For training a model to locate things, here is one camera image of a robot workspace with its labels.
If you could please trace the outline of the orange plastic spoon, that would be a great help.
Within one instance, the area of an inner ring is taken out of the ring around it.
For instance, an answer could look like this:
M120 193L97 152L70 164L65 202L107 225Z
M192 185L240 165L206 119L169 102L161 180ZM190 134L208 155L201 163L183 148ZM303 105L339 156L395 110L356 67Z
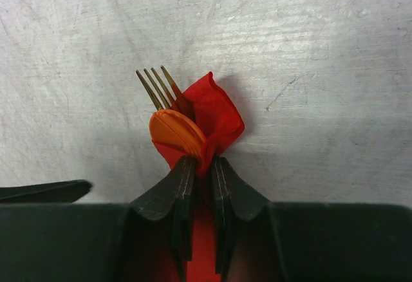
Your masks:
M152 114L149 121L151 140L170 167L182 156L201 162L201 149L206 141L199 127L185 115L162 109Z

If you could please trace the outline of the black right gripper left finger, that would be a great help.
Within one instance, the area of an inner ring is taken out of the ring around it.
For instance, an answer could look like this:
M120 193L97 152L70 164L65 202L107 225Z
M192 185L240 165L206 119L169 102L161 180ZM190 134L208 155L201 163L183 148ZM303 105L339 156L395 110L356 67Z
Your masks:
M196 160L130 203L1 203L2 281L185 281Z

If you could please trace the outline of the red paper napkin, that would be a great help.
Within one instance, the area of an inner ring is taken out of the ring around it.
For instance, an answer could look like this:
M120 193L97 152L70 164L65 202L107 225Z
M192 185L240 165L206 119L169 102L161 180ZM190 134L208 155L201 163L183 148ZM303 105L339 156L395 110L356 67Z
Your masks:
M202 161L197 161L196 176L199 198L194 214L194 251L192 261L187 265L188 281L220 281L215 272L214 239L212 235L212 196L210 179L212 159L224 153L243 133L245 124L237 108L219 87L213 74L205 76L190 85L183 95L195 114L194 123L203 132L206 141L201 149Z

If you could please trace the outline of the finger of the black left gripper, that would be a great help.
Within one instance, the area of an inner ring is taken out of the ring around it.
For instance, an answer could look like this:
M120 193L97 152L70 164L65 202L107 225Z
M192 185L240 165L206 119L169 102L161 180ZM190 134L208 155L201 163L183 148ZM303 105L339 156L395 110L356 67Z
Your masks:
M87 195L92 187L87 180L2 187L1 203L73 203Z

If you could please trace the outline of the gold fork green handle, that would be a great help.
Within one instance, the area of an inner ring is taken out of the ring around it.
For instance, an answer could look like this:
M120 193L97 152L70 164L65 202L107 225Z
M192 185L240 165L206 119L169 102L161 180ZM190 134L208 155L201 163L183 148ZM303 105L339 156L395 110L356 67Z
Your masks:
M144 68L143 73L139 70L135 71L156 110L171 109L194 122L196 119L191 102L184 97L182 90L165 66L161 65L160 69L162 76L154 68L149 70Z

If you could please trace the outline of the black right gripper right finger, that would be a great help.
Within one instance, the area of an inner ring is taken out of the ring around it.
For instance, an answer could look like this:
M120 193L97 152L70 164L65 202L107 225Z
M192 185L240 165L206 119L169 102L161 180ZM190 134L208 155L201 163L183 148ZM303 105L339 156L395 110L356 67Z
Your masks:
M223 157L211 164L223 281L410 281L411 209L272 202Z

